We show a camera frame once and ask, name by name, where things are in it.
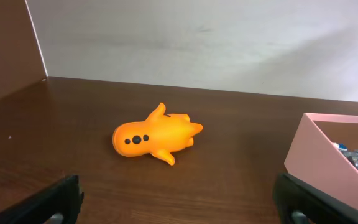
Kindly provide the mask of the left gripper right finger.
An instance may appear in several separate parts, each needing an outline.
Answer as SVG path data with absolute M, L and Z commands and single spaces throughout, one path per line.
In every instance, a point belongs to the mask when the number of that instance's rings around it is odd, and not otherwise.
M 273 201 L 281 223 L 358 224 L 357 209 L 289 173 L 282 173 L 275 179 Z

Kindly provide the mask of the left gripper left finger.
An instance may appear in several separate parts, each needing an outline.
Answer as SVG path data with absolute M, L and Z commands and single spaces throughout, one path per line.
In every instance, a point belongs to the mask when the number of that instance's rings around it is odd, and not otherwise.
M 44 223 L 60 214 L 62 223 L 76 223 L 84 200 L 79 176 L 68 175 L 0 212 L 0 223 Z

